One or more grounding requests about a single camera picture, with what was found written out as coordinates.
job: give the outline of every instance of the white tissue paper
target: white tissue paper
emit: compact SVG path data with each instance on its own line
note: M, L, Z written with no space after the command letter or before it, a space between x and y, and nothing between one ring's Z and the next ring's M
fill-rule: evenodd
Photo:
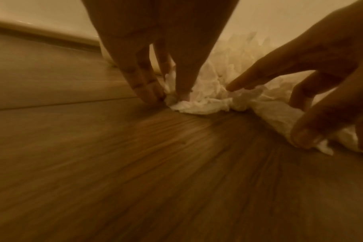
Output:
M199 115L229 110L242 112L251 108L257 116L291 143L290 131L304 112L290 107L287 103L295 84L302 81L310 72L278 77L253 90L228 92L225 89L255 61L273 50L269 39L260 45L255 35L256 33L233 35L228 41L216 43L200 70L189 102L177 101L176 73L173 69L165 79L164 90L167 94L165 102L174 111ZM316 97L314 103L324 96ZM352 151L360 152L354 127L341 130L332 137L332 140ZM324 140L316 148L325 154L332 155L333 150L327 143L328 141Z

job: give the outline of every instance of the wooden floor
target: wooden floor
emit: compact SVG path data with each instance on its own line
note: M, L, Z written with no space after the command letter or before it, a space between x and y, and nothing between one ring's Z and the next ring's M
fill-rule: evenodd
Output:
M0 242L362 242L363 155L142 104L100 53L0 34Z

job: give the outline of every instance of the white wall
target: white wall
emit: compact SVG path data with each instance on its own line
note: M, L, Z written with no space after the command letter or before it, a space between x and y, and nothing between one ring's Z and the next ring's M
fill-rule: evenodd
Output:
M296 37L354 0L240 0L222 37L258 31L276 45ZM97 39L80 0L0 0L0 21L79 38Z

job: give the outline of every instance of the hand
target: hand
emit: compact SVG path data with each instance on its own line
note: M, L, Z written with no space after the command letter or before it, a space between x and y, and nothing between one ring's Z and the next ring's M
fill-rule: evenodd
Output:
M325 17L298 38L272 51L227 86L252 89L275 77L315 70L296 85L290 105L305 111L292 141L311 148L355 124L363 150L363 0ZM312 106L313 98L338 87Z
M125 79L149 104L164 98L149 58L163 75L176 64L176 94L189 100L199 70L238 0L83 0L91 21Z

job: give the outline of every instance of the crumpled tissue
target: crumpled tissue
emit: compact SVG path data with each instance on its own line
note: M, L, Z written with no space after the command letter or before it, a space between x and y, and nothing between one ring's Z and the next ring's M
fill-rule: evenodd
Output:
M253 90L228 92L225 89L255 61L274 49L269 39L259 44L255 35L256 33L233 35L228 41L216 43L200 70L192 88L190 101L178 102L175 96L176 72L172 69L170 74L166 75L164 83L167 94L165 103L174 111L199 115L229 110L243 112L250 108L292 144L290 131L304 112L290 107L287 103L293 87L310 72L278 77ZM325 95L316 97L314 103ZM360 152L354 127L339 131L331 139L352 151ZM316 148L325 154L333 154L327 140L320 142Z

